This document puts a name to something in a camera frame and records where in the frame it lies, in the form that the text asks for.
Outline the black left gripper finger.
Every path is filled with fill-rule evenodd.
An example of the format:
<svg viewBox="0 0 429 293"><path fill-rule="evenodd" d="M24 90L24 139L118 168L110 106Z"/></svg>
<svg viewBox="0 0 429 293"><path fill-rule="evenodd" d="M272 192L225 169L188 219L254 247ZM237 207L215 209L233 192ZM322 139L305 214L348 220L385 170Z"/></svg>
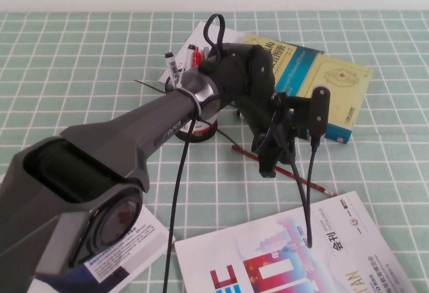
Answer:
<svg viewBox="0 0 429 293"><path fill-rule="evenodd" d="M264 148L258 152L259 173L263 178L275 178L275 166L278 162L279 148Z"/></svg>
<svg viewBox="0 0 429 293"><path fill-rule="evenodd" d="M296 161L295 137L293 135L285 137L279 134L276 139L282 151L279 157L280 163L291 166Z"/></svg>

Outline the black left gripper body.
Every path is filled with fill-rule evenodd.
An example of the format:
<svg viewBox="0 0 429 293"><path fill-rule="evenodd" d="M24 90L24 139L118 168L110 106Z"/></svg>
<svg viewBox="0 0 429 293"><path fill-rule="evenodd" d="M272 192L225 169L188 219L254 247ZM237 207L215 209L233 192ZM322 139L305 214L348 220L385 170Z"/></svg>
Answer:
<svg viewBox="0 0 429 293"><path fill-rule="evenodd" d="M251 151L258 153L264 148L279 148L276 136L294 136L310 139L308 121L311 100L289 97L286 93L270 97L238 98L238 110L253 133Z"/></svg>

